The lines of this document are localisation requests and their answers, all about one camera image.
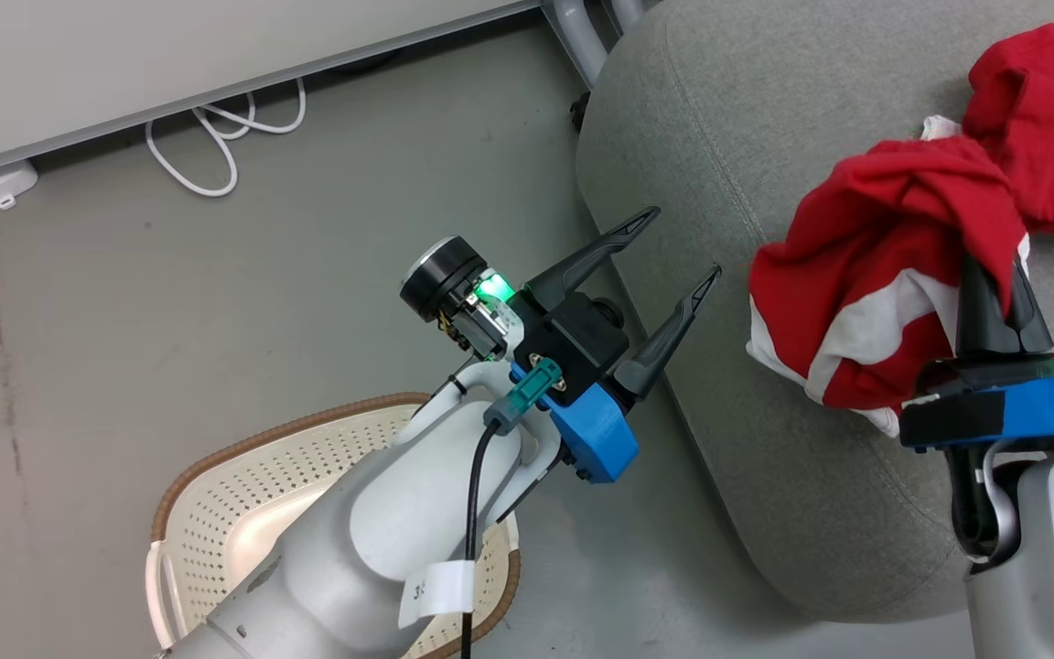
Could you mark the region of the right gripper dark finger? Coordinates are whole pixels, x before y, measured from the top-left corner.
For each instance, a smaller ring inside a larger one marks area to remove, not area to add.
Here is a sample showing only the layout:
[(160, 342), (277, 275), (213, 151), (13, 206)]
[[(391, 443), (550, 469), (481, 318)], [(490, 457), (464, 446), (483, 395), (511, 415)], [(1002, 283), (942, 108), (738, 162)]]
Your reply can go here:
[(1011, 330), (990, 272), (973, 255), (963, 256), (959, 285), (955, 355), (993, 358), (1011, 354)]
[(1021, 353), (1049, 353), (1054, 349), (1049, 325), (1042, 316), (1023, 265), (1014, 265), (1007, 326), (1016, 334)]

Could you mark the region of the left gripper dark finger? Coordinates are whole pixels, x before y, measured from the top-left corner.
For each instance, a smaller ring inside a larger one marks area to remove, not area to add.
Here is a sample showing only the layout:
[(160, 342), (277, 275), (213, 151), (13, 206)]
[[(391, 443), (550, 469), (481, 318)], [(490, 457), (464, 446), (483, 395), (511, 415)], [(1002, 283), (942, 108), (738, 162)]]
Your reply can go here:
[(612, 254), (628, 249), (645, 230), (660, 217), (658, 206), (648, 206), (614, 229), (587, 243), (568, 257), (527, 280), (527, 291), (540, 308), (557, 308), (570, 293), (577, 291), (596, 270), (610, 260)]
[(620, 399), (644, 400), (649, 395), (666, 364), (689, 332), (699, 307), (710, 295), (720, 276), (721, 267), (714, 265), (706, 276), (674, 305), (674, 312), (640, 345), (631, 358), (618, 365), (614, 387), (618, 388)]

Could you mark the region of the right gripper body black cylinder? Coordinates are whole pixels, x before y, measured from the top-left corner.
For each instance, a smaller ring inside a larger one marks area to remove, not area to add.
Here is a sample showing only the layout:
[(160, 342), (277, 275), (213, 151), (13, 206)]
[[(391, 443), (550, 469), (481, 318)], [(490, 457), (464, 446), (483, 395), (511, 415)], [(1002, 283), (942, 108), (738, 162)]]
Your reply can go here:
[(921, 368), (916, 381), (916, 396), (987, 391), (1050, 377), (1054, 377), (1054, 353), (996, 355), (985, 360), (938, 360)]

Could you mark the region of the left gripper body black cylinder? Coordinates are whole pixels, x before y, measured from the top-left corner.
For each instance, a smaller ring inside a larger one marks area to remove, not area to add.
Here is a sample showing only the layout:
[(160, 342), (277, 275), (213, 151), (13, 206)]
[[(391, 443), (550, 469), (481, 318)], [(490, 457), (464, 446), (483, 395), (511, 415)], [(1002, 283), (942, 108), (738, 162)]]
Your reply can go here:
[(474, 358), (503, 362), (522, 342), (516, 291), (460, 236), (435, 243), (406, 272), (401, 301)]

